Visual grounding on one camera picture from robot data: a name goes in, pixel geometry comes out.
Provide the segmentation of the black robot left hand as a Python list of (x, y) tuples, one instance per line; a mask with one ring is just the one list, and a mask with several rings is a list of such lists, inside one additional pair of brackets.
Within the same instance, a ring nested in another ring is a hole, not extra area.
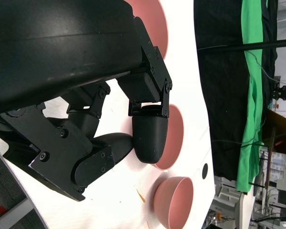
[(131, 151), (163, 156), (172, 80), (123, 0), (0, 0), (4, 157), (76, 201)]

